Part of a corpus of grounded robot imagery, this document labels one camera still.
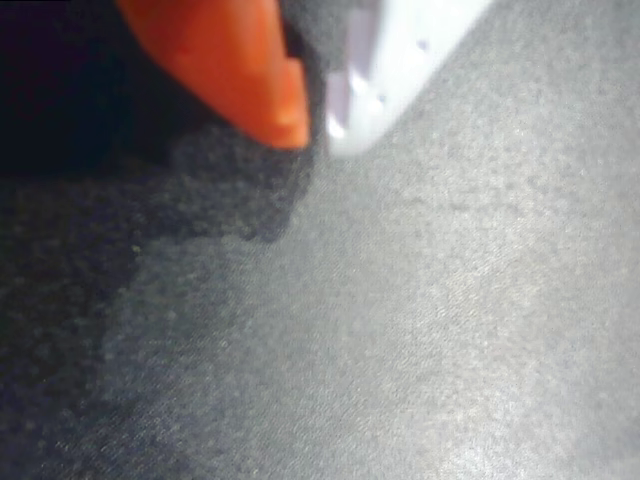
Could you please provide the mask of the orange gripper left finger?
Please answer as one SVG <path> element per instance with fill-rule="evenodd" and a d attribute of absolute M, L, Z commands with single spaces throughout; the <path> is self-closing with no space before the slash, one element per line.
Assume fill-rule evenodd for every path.
<path fill-rule="evenodd" d="M 310 140 L 302 62 L 272 0 L 129 0 L 117 7 L 143 50 L 234 127 L 269 147 Z"/>

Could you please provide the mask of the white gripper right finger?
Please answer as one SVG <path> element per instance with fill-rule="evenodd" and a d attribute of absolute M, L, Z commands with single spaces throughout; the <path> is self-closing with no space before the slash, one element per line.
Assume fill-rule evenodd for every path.
<path fill-rule="evenodd" d="M 365 1 L 351 10 L 344 66 L 327 78 L 330 154 L 362 154 L 388 133 L 491 4 Z"/>

